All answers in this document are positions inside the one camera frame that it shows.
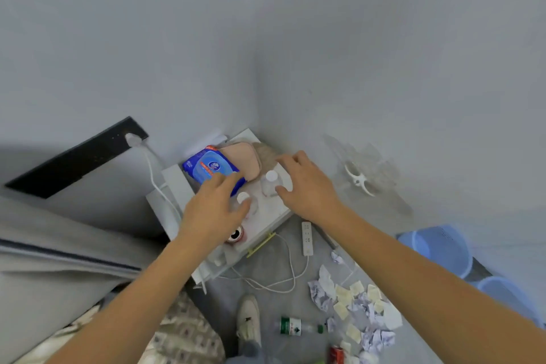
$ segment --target forearm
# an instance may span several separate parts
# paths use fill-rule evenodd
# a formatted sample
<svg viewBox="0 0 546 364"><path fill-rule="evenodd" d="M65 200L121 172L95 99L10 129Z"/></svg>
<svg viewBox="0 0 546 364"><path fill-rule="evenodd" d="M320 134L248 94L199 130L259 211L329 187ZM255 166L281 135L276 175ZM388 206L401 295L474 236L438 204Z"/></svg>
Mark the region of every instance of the forearm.
<svg viewBox="0 0 546 364"><path fill-rule="evenodd" d="M47 364L134 364L206 246L177 239Z"/></svg>
<svg viewBox="0 0 546 364"><path fill-rule="evenodd" d="M445 363L536 362L546 335L462 279L339 205L319 223ZM525 348L514 346L521 339Z"/></svg>

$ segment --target bottle label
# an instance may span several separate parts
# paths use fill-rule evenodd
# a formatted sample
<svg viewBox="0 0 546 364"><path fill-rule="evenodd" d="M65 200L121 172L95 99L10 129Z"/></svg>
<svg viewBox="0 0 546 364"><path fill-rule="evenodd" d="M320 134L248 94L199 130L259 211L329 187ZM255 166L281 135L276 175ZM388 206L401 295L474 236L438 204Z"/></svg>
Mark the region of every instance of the bottle label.
<svg viewBox="0 0 546 364"><path fill-rule="evenodd" d="M301 319L281 318L281 334L301 336Z"/></svg>

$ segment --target white shoe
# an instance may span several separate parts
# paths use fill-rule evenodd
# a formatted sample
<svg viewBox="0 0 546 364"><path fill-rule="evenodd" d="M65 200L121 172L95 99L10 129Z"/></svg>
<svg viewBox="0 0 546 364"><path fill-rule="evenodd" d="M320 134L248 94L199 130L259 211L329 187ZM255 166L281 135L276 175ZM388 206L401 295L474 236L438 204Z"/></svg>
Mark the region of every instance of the white shoe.
<svg viewBox="0 0 546 364"><path fill-rule="evenodd" d="M251 294L243 295L239 300L237 311L237 336L239 338L239 352L246 341L256 341L262 346L260 333L260 310L256 297Z"/></svg>

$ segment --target white bottle cap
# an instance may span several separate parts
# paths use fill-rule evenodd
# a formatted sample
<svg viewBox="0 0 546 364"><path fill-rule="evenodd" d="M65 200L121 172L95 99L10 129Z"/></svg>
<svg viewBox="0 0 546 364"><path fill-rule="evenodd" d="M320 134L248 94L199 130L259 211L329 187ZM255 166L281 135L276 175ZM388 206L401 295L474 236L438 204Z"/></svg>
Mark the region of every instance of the white bottle cap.
<svg viewBox="0 0 546 364"><path fill-rule="evenodd" d="M268 181L276 181L277 178L278 178L278 174L275 170L269 170L266 174L265 174L265 178L268 180Z"/></svg>
<svg viewBox="0 0 546 364"><path fill-rule="evenodd" d="M242 203L248 198L250 198L250 195L247 192L242 191L237 195L237 202Z"/></svg>

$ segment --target litter pile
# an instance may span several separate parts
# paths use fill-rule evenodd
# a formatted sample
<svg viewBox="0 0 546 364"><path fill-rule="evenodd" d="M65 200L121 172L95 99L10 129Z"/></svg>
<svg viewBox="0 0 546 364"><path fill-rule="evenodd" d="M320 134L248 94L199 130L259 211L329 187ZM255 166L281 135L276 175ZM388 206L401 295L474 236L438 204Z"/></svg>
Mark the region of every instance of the litter pile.
<svg viewBox="0 0 546 364"><path fill-rule="evenodd" d="M332 259L342 264L343 259L332 252ZM367 289L361 281L357 281L349 286L349 289L337 285L332 281L331 275L324 265L320 267L319 278L308 282L311 299L317 307L324 312L328 312L330 305L339 319L345 323L347 321L344 340L340 343L340 348L345 352L345 362L348 364L378 364L379 354L388 347L394 345L394 329L402 326L402 315L390 302L383 299L381 291L375 285L369 284ZM352 313L365 312L369 325L360 331L354 323ZM338 324L334 317L326 320L328 332L338 330ZM352 340L359 349L358 355L352 355Z"/></svg>

